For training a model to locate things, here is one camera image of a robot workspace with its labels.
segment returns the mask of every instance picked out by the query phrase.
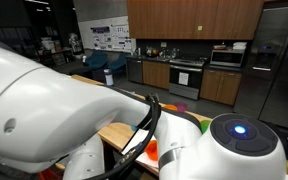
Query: lower cabinet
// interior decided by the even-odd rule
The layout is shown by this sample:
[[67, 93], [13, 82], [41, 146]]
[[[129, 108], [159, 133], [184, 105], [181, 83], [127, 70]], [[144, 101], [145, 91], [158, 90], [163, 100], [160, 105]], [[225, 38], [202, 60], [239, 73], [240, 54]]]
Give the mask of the lower cabinet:
[[151, 86], [168, 89], [170, 65], [143, 61], [143, 82]]
[[241, 79], [241, 73], [205, 69], [200, 97], [233, 106]]

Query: bulletin board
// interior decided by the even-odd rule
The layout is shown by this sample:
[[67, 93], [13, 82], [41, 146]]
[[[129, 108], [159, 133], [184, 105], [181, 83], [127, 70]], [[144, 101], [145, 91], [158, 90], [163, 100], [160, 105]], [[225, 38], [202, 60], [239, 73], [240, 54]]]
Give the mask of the bulletin board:
[[129, 37], [127, 16], [79, 22], [84, 48], [131, 52], [136, 49], [135, 39]]

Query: microwave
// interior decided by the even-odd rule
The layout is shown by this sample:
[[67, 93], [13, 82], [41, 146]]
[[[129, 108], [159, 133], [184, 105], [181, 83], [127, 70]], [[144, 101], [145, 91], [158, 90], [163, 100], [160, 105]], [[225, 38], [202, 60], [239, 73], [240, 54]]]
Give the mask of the microwave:
[[244, 50], [213, 50], [210, 64], [241, 67]]

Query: dark countertop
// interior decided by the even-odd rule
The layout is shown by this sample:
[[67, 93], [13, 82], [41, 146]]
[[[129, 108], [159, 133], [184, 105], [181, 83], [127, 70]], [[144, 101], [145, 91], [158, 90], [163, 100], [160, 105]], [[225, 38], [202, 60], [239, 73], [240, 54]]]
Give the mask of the dark countertop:
[[214, 69], [214, 70], [220, 70], [220, 71], [233, 71], [233, 72], [239, 72], [243, 73], [244, 68], [237, 68], [237, 67], [227, 67], [227, 66], [217, 66], [217, 65], [211, 65], [211, 64], [206, 64], [204, 66], [205, 69]]
[[140, 61], [151, 61], [157, 63], [166, 63], [168, 64], [171, 58], [161, 58], [161, 57], [147, 57], [147, 56], [126, 56], [127, 59], [136, 59]]

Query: stove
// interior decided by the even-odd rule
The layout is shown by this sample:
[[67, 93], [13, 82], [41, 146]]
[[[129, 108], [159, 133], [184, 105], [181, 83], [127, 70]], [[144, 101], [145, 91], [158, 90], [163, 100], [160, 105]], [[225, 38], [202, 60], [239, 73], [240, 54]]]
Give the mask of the stove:
[[208, 61], [208, 59], [208, 57], [197, 55], [182, 56], [180, 58], [170, 60], [170, 64], [203, 67], [203, 65]]
[[203, 66], [208, 57], [185, 55], [170, 60], [169, 92], [197, 100], [202, 83]]

